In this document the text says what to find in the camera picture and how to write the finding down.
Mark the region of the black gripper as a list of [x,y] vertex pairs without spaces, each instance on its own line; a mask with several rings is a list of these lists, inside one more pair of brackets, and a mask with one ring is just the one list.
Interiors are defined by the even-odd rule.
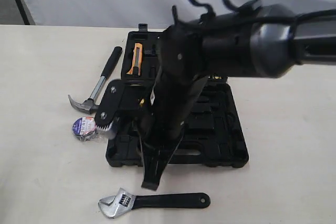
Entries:
[[183,124],[206,82],[203,67],[162,67],[154,82],[109,82],[94,118],[97,130],[113,138],[123,120],[134,123],[141,140],[142,188],[158,189],[184,137]]

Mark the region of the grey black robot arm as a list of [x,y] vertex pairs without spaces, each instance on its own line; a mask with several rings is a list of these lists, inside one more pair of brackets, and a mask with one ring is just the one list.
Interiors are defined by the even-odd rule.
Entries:
[[295,14],[282,5],[257,1],[217,16],[174,23],[158,41],[159,70],[147,87],[111,81],[95,115],[99,131],[111,136],[122,119],[140,138],[142,187],[156,190],[182,141],[184,123],[212,74],[279,78],[295,65],[335,64],[335,10]]

